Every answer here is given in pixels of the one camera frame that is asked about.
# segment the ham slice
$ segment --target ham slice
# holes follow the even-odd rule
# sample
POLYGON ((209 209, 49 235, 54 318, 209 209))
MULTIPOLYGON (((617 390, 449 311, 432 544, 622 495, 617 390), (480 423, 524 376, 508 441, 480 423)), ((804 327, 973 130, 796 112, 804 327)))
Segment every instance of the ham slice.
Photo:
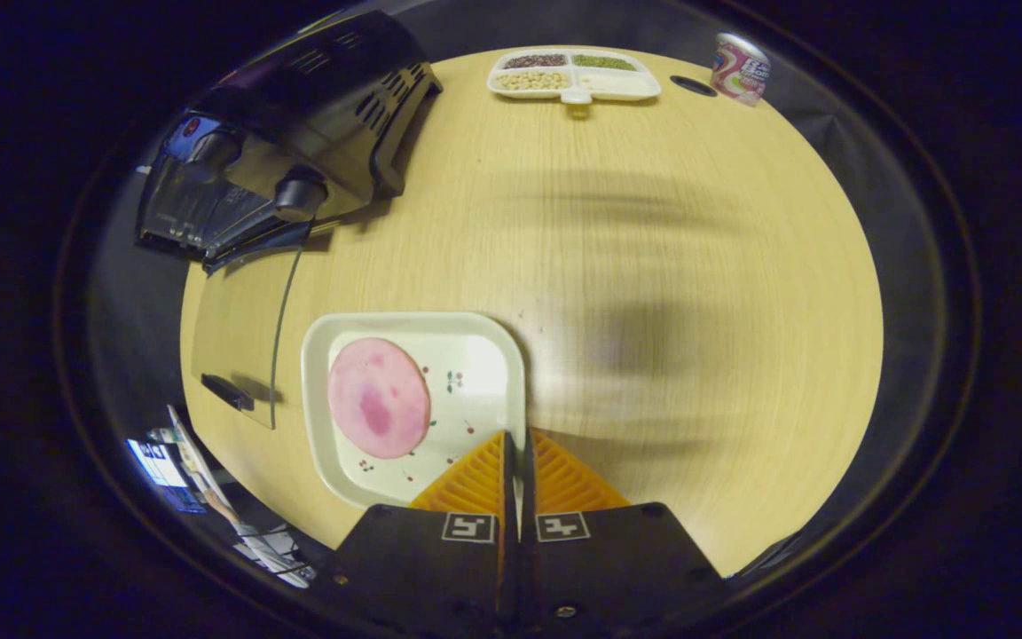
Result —
POLYGON ((408 353, 384 339, 345 345, 329 367, 329 413, 373 457, 405 456, 428 432, 428 386, 408 353))

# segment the white square plate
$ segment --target white square plate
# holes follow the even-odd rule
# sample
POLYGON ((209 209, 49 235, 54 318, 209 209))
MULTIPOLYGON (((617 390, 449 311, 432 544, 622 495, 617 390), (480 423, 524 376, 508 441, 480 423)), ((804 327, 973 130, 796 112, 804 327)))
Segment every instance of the white square plate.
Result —
POLYGON ((318 474, 356 506, 408 505, 461 456, 502 429, 511 433, 519 454, 526 445, 522 353, 503 326, 474 313, 320 317, 301 340, 301 405, 318 474), (401 347, 428 385, 428 433, 398 460, 362 452, 329 414, 329 367, 341 348, 364 338, 401 347))
POLYGON ((616 51, 570 48, 519 49, 518 51, 503 54, 499 60, 495 61, 492 72, 487 74, 487 89, 493 93, 499 93, 500 96, 532 98, 532 100, 545 97, 560 97, 565 104, 588 104, 591 100, 645 100, 645 98, 656 97, 661 94, 661 84, 658 84, 653 74, 649 73, 649 67, 642 64, 642 61, 638 60, 637 57, 628 56, 628 54, 616 51), (551 65, 551 67, 504 69, 504 64, 507 64, 508 60, 514 59, 514 57, 547 56, 548 54, 559 54, 559 56, 562 56, 563 62, 551 65), (575 56, 615 57, 617 60, 629 62, 630 65, 633 65, 634 70, 584 67, 584 65, 573 62, 575 56), (567 78, 570 86, 565 89, 509 90, 500 88, 498 84, 499 78, 515 76, 515 74, 528 71, 560 73, 567 78), (594 88, 592 85, 594 81, 604 80, 608 82, 610 78, 624 81, 632 88, 605 89, 594 88))

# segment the wooden table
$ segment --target wooden table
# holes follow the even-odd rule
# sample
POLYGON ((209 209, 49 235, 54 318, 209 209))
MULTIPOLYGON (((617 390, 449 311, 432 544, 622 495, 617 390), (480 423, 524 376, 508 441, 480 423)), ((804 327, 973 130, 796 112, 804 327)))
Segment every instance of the wooden table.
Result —
POLYGON ((487 92, 502 52, 433 66, 446 90, 408 190, 301 255, 276 428, 199 385, 193 340, 201 302, 229 306, 199 330, 267 379, 294 256, 210 279, 191 267, 181 353, 195 432, 265 504, 336 547, 361 510, 313 467, 301 336, 328 313, 482 313, 523 349, 527 423, 631 501, 664 501, 734 574, 815 514, 863 440, 883 352, 863 229, 772 106, 669 82, 707 81, 705 69, 632 52, 661 96, 575 110, 487 92))

